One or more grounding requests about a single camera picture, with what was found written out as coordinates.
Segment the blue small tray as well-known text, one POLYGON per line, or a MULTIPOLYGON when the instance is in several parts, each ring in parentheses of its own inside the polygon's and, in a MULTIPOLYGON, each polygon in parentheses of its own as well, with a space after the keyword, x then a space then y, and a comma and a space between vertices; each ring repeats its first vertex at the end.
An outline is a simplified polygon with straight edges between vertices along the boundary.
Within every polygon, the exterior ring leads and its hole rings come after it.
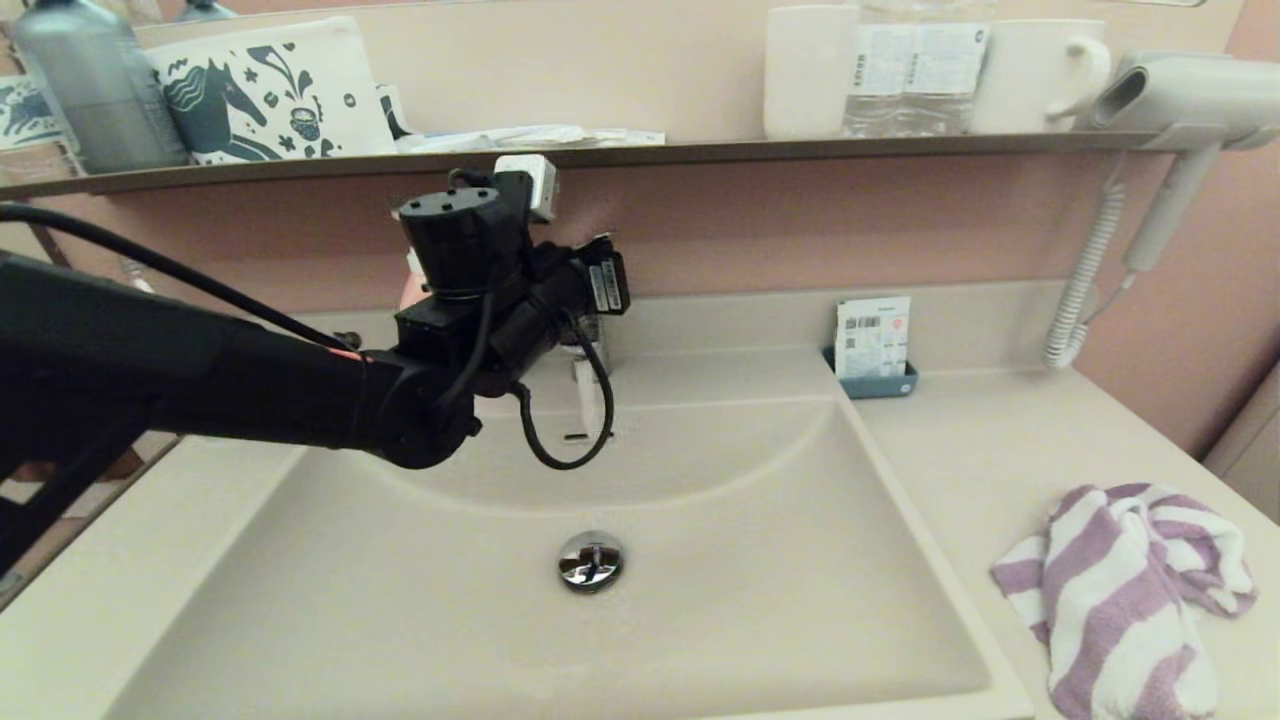
POLYGON ((904 374, 881 375, 879 361, 870 350, 837 351, 835 346, 827 346, 820 352, 846 396, 852 400, 906 397, 914 392, 920 379, 911 363, 905 363, 904 374), (838 372, 844 361, 847 361, 847 369, 860 368, 869 374, 845 377, 838 372))

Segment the purple white striped towel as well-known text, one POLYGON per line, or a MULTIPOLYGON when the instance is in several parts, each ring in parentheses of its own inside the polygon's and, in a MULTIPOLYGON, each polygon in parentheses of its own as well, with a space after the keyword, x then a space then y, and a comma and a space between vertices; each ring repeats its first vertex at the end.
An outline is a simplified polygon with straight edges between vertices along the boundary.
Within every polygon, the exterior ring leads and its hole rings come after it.
POLYGON ((989 574, 1044 647, 1066 720, 1211 720, 1219 680, 1199 620, 1239 618, 1260 594, 1243 530, 1148 483, 1068 492, 989 574))

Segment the white pouch with horse print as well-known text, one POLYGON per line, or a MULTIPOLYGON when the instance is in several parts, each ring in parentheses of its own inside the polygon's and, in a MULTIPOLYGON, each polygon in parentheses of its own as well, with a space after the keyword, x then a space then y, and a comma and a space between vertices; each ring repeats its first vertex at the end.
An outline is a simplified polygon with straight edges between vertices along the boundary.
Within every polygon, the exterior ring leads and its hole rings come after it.
POLYGON ((192 38, 146 58, 200 165, 397 152, 351 17, 192 38))

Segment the dark brown wall shelf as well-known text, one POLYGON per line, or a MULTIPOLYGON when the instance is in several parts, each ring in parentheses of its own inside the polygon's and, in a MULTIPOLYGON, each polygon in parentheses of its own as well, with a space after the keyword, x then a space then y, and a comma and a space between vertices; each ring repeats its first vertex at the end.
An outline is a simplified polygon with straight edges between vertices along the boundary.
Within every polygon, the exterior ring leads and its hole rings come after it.
MULTIPOLYGON (((803 142, 677 143, 607 149, 559 149, 544 154, 558 169, 818 161, 859 158, 947 158, 1155 150, 1152 133, 965 135, 909 138, 841 138, 803 142)), ((215 184, 447 173, 490 167, 497 151, 312 158, 140 170, 0 187, 0 202, 76 193, 131 193, 215 184)))

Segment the clear wrapped white packets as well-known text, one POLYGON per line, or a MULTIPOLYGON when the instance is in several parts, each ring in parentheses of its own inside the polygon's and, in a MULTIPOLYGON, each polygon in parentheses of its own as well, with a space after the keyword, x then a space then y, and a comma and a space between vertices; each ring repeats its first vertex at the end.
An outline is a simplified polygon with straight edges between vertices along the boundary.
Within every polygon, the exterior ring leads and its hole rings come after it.
POLYGON ((667 135, 626 128, 572 124, 520 126, 444 135, 406 135, 396 140, 401 154, 517 152, 562 149, 660 147, 667 135))

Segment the white hair dryer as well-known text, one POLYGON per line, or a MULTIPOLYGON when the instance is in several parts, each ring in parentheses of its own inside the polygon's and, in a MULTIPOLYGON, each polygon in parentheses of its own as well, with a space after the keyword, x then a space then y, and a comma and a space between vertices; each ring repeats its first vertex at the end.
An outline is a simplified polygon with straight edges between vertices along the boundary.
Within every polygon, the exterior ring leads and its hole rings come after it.
POLYGON ((1160 260, 1219 155, 1280 138, 1280 63, 1138 53, 1087 118, 1094 129, 1149 133, 1146 150, 1175 156, 1124 259, 1130 273, 1146 273, 1160 260))

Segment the wall mirror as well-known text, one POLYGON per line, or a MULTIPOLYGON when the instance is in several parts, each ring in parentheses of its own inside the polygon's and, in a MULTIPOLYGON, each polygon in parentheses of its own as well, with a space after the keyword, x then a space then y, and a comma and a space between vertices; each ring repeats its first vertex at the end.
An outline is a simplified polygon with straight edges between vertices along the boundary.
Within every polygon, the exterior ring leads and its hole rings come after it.
POLYGON ((676 143, 763 137, 765 23, 820 0, 494 0, 150 26, 145 47, 347 15, 412 129, 575 124, 676 143))

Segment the pink soap pump bottle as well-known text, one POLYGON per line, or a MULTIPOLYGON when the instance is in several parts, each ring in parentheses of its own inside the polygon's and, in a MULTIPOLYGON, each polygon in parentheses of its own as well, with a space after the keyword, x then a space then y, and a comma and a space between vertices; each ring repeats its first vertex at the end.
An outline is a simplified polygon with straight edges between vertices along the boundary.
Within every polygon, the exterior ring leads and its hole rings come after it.
POLYGON ((422 269, 419 255, 413 249, 410 249, 406 254, 406 261, 408 264, 408 275, 401 292, 397 307, 398 311, 412 307, 415 304, 421 302, 431 295, 428 286, 426 273, 422 269))

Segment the chrome drain stopper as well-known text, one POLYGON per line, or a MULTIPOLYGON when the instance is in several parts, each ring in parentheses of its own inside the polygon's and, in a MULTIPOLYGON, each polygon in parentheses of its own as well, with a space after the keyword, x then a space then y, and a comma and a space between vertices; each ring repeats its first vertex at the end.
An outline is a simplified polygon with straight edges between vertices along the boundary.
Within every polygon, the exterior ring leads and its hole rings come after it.
POLYGON ((625 547, 607 532, 588 530, 564 542, 557 569, 570 592, 596 594, 609 589, 625 574, 625 547))

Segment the grey metallic bottle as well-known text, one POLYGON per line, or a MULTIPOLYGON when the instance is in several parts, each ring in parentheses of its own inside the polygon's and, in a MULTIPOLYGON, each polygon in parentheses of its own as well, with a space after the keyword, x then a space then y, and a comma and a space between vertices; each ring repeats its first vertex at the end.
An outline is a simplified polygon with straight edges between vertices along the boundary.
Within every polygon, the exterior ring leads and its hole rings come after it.
POLYGON ((189 164, 154 69, 118 14, 93 0, 31 0, 13 38, 86 173, 189 164))

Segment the beige sink basin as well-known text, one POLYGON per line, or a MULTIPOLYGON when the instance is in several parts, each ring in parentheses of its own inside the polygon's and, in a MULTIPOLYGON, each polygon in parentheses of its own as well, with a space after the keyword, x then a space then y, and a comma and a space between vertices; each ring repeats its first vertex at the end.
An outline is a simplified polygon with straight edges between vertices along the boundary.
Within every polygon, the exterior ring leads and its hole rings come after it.
POLYGON ((1034 712, 852 405, 805 352, 631 357, 602 455, 512 401, 448 462, 301 451, 109 720, 1024 720, 1034 712), (576 594, 571 537, 626 569, 576 594))

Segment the chrome faucet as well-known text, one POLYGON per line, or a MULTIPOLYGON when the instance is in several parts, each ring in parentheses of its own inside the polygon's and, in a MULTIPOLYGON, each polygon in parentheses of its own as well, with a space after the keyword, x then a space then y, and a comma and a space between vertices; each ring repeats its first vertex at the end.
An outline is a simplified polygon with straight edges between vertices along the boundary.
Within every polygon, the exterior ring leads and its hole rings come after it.
POLYGON ((594 313, 588 272, 582 261, 598 254, 614 251, 613 240, 614 233, 605 231, 573 250, 572 268, 584 278, 586 305, 582 311, 573 311, 571 328, 561 334, 564 351, 573 359, 575 380, 581 387, 591 389, 602 388, 602 379, 608 377, 609 360, 603 328, 605 315, 594 313))

